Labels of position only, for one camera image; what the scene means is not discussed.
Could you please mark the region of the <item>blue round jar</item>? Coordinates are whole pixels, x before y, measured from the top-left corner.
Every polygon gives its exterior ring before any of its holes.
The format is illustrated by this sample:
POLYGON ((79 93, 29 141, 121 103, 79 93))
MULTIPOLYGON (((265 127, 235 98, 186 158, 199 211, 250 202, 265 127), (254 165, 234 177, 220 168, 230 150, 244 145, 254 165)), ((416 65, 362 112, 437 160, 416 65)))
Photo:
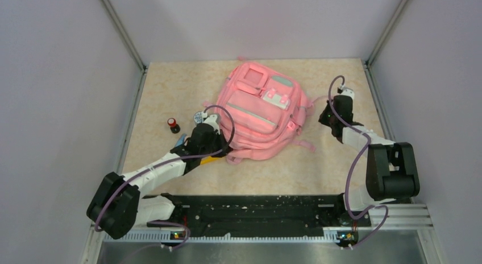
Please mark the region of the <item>blue round jar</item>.
POLYGON ((194 123, 196 125, 202 123, 204 121, 204 112, 203 111, 199 111, 199 112, 196 112, 196 114, 193 116, 193 119, 194 119, 194 123))

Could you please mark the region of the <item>metal frame rail right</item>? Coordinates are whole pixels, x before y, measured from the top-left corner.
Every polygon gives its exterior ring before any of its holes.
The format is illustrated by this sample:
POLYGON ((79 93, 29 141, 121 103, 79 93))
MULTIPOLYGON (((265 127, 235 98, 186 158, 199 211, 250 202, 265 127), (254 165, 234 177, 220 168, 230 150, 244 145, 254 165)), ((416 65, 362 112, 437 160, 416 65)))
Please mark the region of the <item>metal frame rail right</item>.
POLYGON ((382 93, 380 92, 379 83, 376 81, 374 70, 375 70, 375 65, 378 58, 380 57, 387 42, 389 42, 389 39, 391 38, 393 32, 396 30, 397 25, 401 21, 405 11, 407 10, 411 2, 412 0, 399 1, 393 14, 391 15, 386 25, 384 26, 384 29, 380 37, 378 38, 375 46, 373 47, 371 53, 369 54, 368 59, 363 61, 364 73, 367 78, 367 83, 371 91, 371 95, 375 104, 378 118, 380 120, 381 128, 383 130, 385 137, 393 141, 396 140, 396 137, 393 133, 393 128, 390 123, 390 119, 388 117, 388 113, 383 101, 382 93))

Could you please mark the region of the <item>blue correction tape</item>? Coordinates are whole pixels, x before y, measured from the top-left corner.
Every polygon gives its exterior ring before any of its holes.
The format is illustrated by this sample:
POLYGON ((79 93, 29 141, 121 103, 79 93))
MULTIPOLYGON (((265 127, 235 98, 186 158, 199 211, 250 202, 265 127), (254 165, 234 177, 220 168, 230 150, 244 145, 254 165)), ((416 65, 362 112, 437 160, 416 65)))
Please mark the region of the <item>blue correction tape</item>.
POLYGON ((183 145, 186 140, 187 134, 183 133, 175 143, 175 147, 183 145))

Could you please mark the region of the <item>yellow triangle ruler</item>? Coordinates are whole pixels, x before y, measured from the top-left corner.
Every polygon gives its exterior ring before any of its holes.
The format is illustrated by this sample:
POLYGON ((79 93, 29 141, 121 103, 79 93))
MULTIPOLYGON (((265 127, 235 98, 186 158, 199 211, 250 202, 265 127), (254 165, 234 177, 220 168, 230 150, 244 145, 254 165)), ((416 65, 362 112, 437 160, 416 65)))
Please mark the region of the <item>yellow triangle ruler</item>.
POLYGON ((219 157, 212 157, 212 156, 208 156, 208 157, 204 157, 203 159, 201 159, 200 161, 200 165, 204 165, 204 164, 208 164, 208 163, 211 163, 211 162, 215 162, 219 160, 219 157))

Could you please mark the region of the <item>metal frame rail left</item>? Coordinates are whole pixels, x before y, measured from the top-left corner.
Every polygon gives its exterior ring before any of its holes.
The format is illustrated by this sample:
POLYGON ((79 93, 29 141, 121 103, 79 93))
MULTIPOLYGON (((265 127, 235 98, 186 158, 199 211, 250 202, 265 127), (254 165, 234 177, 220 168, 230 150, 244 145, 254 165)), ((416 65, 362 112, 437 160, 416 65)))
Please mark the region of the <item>metal frame rail left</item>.
POLYGON ((113 3, 111 0, 99 0, 104 11, 106 12, 107 17, 110 19, 110 22, 113 24, 114 30, 118 34, 121 42, 124 45, 125 50, 128 52, 129 56, 134 61, 136 67, 139 71, 139 79, 135 83, 135 91, 133 92, 132 96, 132 104, 130 105, 130 109, 128 111, 128 123, 126 127, 126 131, 121 141, 121 150, 118 157, 118 162, 116 166, 116 173, 122 173, 127 157, 128 147, 131 140, 132 130, 134 128, 136 115, 138 112, 140 100, 142 97, 148 66, 143 61, 140 53, 138 52, 137 48, 135 47, 134 42, 132 41, 130 34, 128 33, 126 27, 124 26, 120 16, 118 15, 113 3))

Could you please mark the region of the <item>pink backpack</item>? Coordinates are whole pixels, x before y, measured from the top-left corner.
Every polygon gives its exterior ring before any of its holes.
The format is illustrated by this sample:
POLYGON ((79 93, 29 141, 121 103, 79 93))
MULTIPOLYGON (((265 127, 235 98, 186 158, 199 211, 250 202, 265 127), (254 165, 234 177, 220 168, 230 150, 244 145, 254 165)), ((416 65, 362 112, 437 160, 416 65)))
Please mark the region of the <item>pink backpack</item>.
POLYGON ((288 145, 314 152, 312 143, 297 136, 314 113, 316 101, 295 79, 260 63, 243 61, 226 77, 214 108, 231 147, 227 162, 267 160, 288 145))

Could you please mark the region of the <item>metal frame rail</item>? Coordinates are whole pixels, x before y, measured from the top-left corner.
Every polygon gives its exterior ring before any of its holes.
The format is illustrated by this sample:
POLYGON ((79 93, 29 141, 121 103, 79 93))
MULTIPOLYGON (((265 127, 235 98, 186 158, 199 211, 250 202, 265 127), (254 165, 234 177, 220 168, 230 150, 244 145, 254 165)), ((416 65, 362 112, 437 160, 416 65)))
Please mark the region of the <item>metal frame rail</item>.
POLYGON ((104 11, 106 12, 107 17, 110 19, 110 22, 113 24, 114 30, 118 34, 121 42, 124 45, 125 50, 128 52, 129 56, 134 61, 136 67, 139 71, 139 79, 135 83, 135 91, 133 92, 132 96, 132 104, 130 105, 130 109, 128 111, 128 123, 126 127, 126 131, 121 141, 121 150, 118 157, 118 162, 116 166, 116 173, 122 173, 127 157, 128 147, 131 140, 132 130, 134 128, 136 115, 138 112, 140 100, 142 97, 148 66, 143 61, 140 53, 138 52, 137 48, 135 47, 134 42, 132 41, 130 34, 128 33, 126 27, 124 26, 120 16, 118 15, 113 3, 111 0, 99 0, 104 11))
POLYGON ((391 38, 393 32, 396 30, 397 25, 401 21, 405 11, 407 10, 411 2, 412 0, 399 1, 393 14, 391 15, 386 25, 384 26, 384 29, 380 37, 378 38, 375 46, 373 47, 371 53, 369 54, 368 59, 363 61, 364 73, 367 78, 367 83, 371 91, 371 95, 375 104, 378 118, 380 120, 381 128, 383 130, 385 137, 393 141, 396 140, 396 137, 393 133, 393 128, 390 123, 390 119, 388 117, 388 113, 383 101, 382 93, 380 92, 379 83, 376 81, 374 70, 375 70, 375 65, 378 58, 380 57, 387 42, 389 42, 389 39, 391 38))

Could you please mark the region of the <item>red black stamp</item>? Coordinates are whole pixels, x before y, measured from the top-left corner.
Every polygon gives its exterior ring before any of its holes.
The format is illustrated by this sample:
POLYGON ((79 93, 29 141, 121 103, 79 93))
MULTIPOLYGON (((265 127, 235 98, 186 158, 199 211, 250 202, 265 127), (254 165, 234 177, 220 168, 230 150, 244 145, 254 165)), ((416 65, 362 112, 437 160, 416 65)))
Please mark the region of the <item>red black stamp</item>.
POLYGON ((180 126, 174 118, 168 118, 167 124, 173 134, 177 134, 180 132, 180 126))

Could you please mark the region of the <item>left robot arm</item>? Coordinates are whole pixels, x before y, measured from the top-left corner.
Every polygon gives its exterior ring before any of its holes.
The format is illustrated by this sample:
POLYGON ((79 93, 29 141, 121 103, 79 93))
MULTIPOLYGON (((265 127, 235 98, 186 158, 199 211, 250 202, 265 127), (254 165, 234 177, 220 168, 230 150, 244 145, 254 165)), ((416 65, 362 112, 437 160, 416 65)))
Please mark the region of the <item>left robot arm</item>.
POLYGON ((185 143, 171 149, 161 159, 136 171, 105 175, 89 204, 86 215, 97 232, 111 238, 125 236, 133 227, 168 220, 175 204, 164 196, 148 197, 158 186, 186 175, 208 156, 224 157, 234 138, 212 124, 198 124, 185 143))

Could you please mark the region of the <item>black base bar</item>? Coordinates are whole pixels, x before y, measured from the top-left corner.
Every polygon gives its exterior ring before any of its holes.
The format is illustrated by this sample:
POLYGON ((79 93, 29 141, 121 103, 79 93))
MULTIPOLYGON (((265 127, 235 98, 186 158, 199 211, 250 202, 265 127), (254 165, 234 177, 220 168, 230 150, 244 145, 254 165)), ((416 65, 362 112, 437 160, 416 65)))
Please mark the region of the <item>black base bar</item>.
POLYGON ((183 224, 192 237, 321 237, 329 227, 370 227, 368 215, 353 220, 342 195, 180 196, 169 222, 183 224))

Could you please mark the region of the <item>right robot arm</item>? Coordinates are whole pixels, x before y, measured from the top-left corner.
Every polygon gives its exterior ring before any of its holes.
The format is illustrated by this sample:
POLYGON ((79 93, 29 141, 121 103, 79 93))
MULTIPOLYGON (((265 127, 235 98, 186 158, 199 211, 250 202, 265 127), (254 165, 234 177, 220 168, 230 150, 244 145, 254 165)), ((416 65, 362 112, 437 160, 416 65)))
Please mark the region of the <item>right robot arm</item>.
POLYGON ((349 169, 345 191, 338 195, 335 210, 338 215, 354 217, 370 206, 394 200, 408 199, 420 192, 420 182, 413 146, 394 142, 353 120, 353 99, 336 95, 327 101, 319 123, 331 129, 340 143, 358 153, 349 169), (361 157, 366 157, 365 184, 350 191, 353 171, 361 157))

